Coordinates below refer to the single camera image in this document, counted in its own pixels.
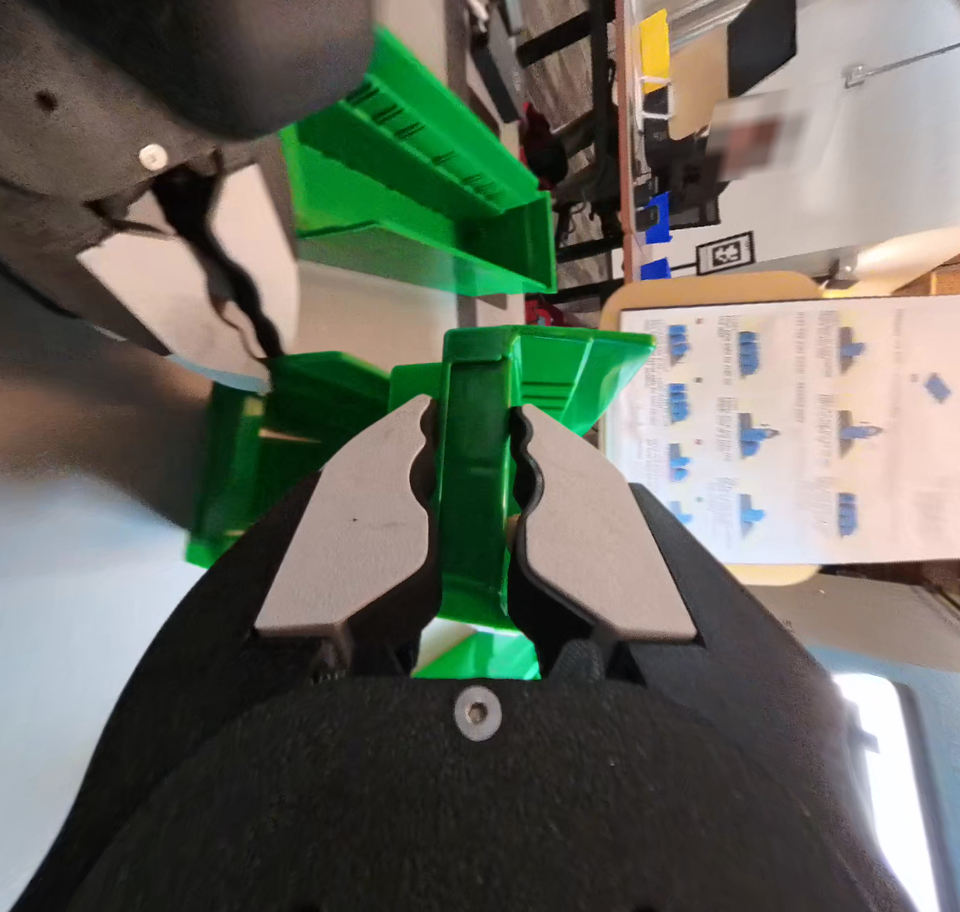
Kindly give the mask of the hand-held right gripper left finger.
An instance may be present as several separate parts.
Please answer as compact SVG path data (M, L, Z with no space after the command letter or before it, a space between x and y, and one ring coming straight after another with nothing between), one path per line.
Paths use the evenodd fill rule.
M410 676L442 600L439 404L421 393L326 462L255 621L321 675Z

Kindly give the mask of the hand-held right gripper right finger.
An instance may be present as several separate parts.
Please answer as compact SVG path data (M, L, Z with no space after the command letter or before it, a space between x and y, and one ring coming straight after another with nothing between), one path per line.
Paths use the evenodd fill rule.
M519 507L507 610L549 676L570 643L607 668L622 646L689 645L698 630L629 483L533 405L510 416Z

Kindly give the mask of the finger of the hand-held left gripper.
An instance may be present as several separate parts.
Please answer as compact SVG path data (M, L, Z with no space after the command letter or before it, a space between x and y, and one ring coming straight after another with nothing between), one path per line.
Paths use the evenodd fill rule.
M292 352L301 279L282 171L248 162L230 171L179 168L179 234L205 273L192 364L263 364Z
M252 364L268 357L237 285L167 221L153 192L126 212L134 229L108 233L78 263L157 339L188 364Z

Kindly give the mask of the grey desk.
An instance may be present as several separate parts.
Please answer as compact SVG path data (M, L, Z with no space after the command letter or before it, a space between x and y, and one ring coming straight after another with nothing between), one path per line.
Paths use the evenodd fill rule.
M464 0L378 0L378 18L465 102L489 105ZM390 371L448 330L522 318L475 299L301 260L297 353ZM185 561L210 382L43 308L2 281L1 904L74 802L154 635L200 578Z

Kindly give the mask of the red bag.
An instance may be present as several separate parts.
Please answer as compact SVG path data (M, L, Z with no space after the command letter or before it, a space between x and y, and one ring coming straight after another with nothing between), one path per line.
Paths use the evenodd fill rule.
M597 325L582 316L565 311L553 304L550 295L525 294L524 324L532 327L556 327L563 329L596 329Z

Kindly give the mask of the wooden document stand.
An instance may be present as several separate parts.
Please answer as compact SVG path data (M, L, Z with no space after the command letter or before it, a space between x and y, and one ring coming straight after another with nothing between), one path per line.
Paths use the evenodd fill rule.
M806 275L789 270L735 271L708 276L684 276L649 281L630 280L619 285L601 307L599 329L621 330L621 317L629 311L699 306L747 306L773 303L858 301L877 298L937 298L958 295L958 258L942 268L925 272L913 281L883 293L882 285L872 285L867 293L858 286L846 290L829 289ZM842 564L842 573L868 578L927 585L935 594L958 598L947 591L958 584L958 558L924 558L893 563Z

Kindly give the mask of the black and white marker sign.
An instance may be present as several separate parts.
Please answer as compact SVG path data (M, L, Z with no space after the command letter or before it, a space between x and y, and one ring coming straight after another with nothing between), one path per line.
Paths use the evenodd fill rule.
M703 243L695 250L695 272L699 277L735 271L757 261L755 234L752 230Z

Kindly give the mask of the yellow plastic bin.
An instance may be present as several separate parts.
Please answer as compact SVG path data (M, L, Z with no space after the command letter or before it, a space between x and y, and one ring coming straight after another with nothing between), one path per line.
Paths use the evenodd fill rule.
M670 44L667 9L643 18L636 26L641 76L646 91L663 86L670 74Z

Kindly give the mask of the beige cardboard board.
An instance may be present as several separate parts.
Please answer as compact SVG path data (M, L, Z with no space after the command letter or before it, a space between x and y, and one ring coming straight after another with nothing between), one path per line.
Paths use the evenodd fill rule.
M671 55L673 113L668 134L674 141L709 127L714 109L729 98L729 36L720 25Z

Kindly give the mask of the black flat panel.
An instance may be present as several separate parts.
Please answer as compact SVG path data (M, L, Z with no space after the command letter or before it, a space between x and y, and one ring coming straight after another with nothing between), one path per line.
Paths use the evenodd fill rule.
M797 54L797 0L750 0L726 28L727 95L737 99Z

